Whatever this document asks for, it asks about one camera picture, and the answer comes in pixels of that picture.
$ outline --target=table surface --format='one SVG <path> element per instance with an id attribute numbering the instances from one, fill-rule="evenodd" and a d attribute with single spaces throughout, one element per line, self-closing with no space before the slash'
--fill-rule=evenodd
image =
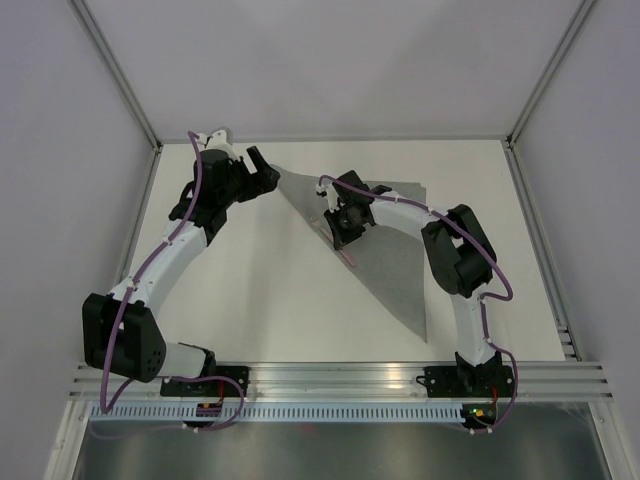
<path id="1" fill-rule="evenodd" d="M 249 145 L 238 144 L 244 153 Z M 564 360 L 499 141 L 360 141 L 258 144 L 294 173 L 420 182 L 433 206 L 471 206 L 515 292 L 489 301 L 494 341 L 518 360 Z M 188 144 L 165 145 L 138 237 L 133 268 L 163 231 L 192 179 Z M 503 287 L 495 278 L 494 291 Z M 212 349 L 231 362 L 451 361 L 456 328 L 449 296 L 425 262 L 427 342 L 411 333 L 346 269 L 276 191 L 234 205 L 228 222 L 167 297 L 166 341 Z"/>

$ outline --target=gray wall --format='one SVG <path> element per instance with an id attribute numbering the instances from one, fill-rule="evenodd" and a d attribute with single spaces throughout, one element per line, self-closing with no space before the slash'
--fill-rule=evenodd
<path id="1" fill-rule="evenodd" d="M 0 465 L 35 479 L 150 148 L 66 2 L 2 2 L 0 72 Z"/>
<path id="2" fill-rule="evenodd" d="M 163 140 L 505 134 L 579 0 L 87 0 Z"/>
<path id="3" fill-rule="evenodd" d="M 640 452 L 640 2 L 600 2 L 519 142 L 589 358 Z"/>

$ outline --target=robotic arm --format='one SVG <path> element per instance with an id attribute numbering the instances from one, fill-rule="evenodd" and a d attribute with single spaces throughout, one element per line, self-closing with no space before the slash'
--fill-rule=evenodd
<path id="1" fill-rule="evenodd" d="M 442 391 L 428 386 L 430 396 L 439 396 L 434 393 L 449 397 L 491 396 L 494 388 L 502 396 L 511 395 L 511 369 L 502 366 L 502 356 L 487 342 L 483 330 L 482 294 L 493 277 L 492 268 L 474 245 L 440 218 L 446 217 L 470 234 L 495 261 L 496 254 L 471 208 L 458 205 L 448 211 L 435 210 L 434 215 L 434 210 L 374 198 L 403 197 L 384 185 L 369 189 L 353 170 L 338 181 L 343 185 L 334 182 L 317 187 L 318 195 L 329 202 L 324 216 L 333 234 L 334 248 L 340 249 L 360 238 L 365 225 L 383 225 L 404 232 L 424 243 L 431 273 L 451 298 L 458 330 L 455 372 L 451 374 L 449 370 L 444 374 L 447 378 L 438 380 L 439 385 L 444 385 Z M 348 186 L 372 196 L 357 193 Z"/>
<path id="2" fill-rule="evenodd" d="M 187 215 L 195 194 L 198 178 L 195 164 L 194 180 L 182 191 L 157 243 L 166 245 L 145 261 L 142 276 L 134 283 L 134 276 L 129 275 L 107 295 L 93 293 L 83 304 L 85 360 L 92 367 L 104 368 L 117 312 L 127 290 L 133 289 L 117 332 L 110 371 L 141 382 L 150 382 L 157 376 L 195 378 L 212 375 L 215 371 L 213 352 L 191 345 L 166 343 L 155 319 L 180 275 L 211 244 L 226 223 L 229 207 L 272 192 L 280 174 L 267 164 L 256 147 L 247 149 L 256 167 L 256 172 L 250 173 L 242 157 L 227 141 L 225 130 L 209 137 L 200 135 L 198 143 L 202 160 L 201 185 L 182 229 L 172 235 Z"/>

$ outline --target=triangular gray cloth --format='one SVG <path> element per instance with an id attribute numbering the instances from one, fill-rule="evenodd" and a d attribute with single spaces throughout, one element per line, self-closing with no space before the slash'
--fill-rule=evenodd
<path id="1" fill-rule="evenodd" d="M 324 219 L 326 199 L 316 195 L 318 177 L 298 175 L 276 165 L 282 175 L 278 189 L 305 219 L 316 234 L 333 250 L 332 243 L 322 231 L 311 225 L 313 215 L 322 228 L 329 231 Z M 336 172 L 336 177 L 344 172 Z M 365 180 L 370 188 L 376 185 L 391 187 L 400 195 L 424 202 L 427 191 L 419 183 Z M 404 326 L 427 341 L 426 312 L 424 305 L 424 245 L 415 238 L 389 227 L 368 227 L 362 237 L 347 245 L 344 250 L 355 261 L 350 266 L 339 252 L 335 255 L 365 287 Z"/>

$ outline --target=white tabletop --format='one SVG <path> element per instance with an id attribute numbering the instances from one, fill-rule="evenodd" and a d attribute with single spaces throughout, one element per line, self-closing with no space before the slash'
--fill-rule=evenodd
<path id="1" fill-rule="evenodd" d="M 244 153 L 249 145 L 236 145 Z M 258 144 L 294 173 L 420 182 L 427 203 L 473 208 L 511 281 L 488 303 L 491 335 L 518 360 L 564 355 L 500 142 L 371 141 Z M 136 268 L 192 178 L 190 145 L 162 151 L 133 259 Z M 499 280 L 491 283 L 503 291 Z M 397 321 L 275 191 L 237 204 L 185 271 L 158 323 L 165 340 L 212 349 L 220 361 L 448 361 L 456 349 L 449 296 L 425 261 L 427 342 Z"/>

